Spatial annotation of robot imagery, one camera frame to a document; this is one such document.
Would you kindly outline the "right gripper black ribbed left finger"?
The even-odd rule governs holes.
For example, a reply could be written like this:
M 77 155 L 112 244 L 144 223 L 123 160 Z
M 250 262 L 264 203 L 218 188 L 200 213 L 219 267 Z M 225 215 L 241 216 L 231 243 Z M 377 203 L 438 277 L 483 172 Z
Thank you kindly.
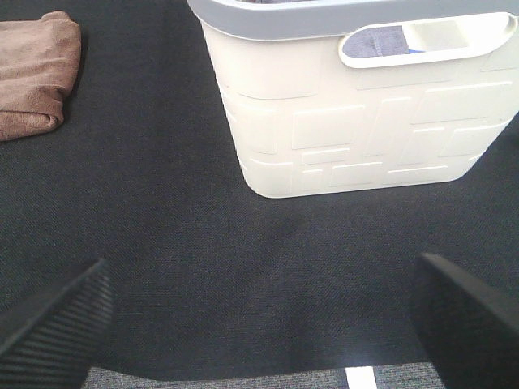
M 1 315 L 3 388 L 80 388 L 114 310 L 104 259 L 76 267 Z

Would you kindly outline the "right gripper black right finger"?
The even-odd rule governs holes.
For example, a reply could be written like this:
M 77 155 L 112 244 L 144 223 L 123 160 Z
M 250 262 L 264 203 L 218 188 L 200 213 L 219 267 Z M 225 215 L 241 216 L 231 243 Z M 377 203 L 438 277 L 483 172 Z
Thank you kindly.
M 414 329 L 447 388 L 518 386 L 518 302 L 446 258 L 418 257 Z

